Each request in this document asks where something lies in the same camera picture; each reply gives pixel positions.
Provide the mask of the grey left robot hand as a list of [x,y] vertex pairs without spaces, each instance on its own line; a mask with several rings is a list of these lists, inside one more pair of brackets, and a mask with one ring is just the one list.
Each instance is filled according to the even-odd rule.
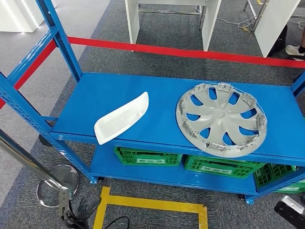
[[79,202],[77,212],[74,213],[69,200],[68,206],[63,206],[59,210],[59,218],[65,226],[69,229],[88,229],[88,218],[96,211],[101,201],[102,198],[99,197],[93,205],[88,207],[87,201],[82,198]]

